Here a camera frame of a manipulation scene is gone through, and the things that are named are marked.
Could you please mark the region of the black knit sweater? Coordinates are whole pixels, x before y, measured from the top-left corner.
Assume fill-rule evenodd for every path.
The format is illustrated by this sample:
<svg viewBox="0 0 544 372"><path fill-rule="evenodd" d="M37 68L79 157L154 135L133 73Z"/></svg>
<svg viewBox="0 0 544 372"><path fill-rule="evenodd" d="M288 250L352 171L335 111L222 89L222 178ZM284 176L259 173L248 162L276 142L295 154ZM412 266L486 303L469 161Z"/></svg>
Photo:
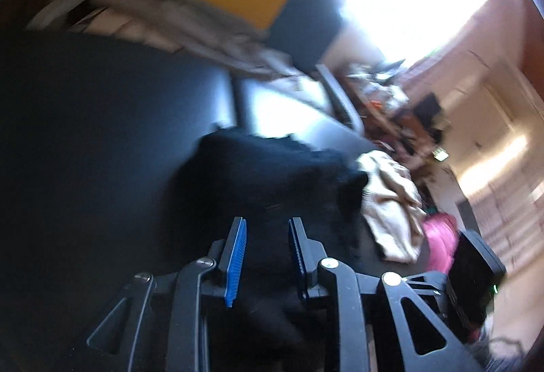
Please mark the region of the black knit sweater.
<svg viewBox="0 0 544 372"><path fill-rule="evenodd" d="M368 177L338 151L313 150L291 137L238 128L202 137L171 181L168 244L181 262L224 238L233 219L247 223L238 297L208 323L216 371L315 371L323 357L323 317L297 296L288 223L303 221L331 256L351 258Z"/></svg>

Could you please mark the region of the beige garment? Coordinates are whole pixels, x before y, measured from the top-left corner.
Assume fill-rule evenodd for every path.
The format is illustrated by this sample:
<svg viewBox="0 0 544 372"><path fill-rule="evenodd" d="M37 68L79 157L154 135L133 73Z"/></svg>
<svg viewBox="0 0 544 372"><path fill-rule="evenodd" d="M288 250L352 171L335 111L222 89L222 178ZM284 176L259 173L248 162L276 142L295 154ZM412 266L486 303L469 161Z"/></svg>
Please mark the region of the beige garment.
<svg viewBox="0 0 544 372"><path fill-rule="evenodd" d="M357 164L368 176L361 214L382 257L389 262L415 263L425 240L422 224L426 214L409 170L379 150L360 155Z"/></svg>

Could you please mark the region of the grey hoodie on chair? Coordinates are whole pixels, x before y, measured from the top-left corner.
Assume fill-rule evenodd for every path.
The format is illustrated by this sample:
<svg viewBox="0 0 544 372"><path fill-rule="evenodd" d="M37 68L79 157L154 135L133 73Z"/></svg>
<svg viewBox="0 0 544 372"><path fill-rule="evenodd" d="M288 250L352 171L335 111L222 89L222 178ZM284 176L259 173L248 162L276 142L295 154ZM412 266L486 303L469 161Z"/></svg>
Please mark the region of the grey hoodie on chair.
<svg viewBox="0 0 544 372"><path fill-rule="evenodd" d="M194 55L251 77L272 81L304 74L288 54L265 46L266 32L200 0L93 2L149 24Z"/></svg>

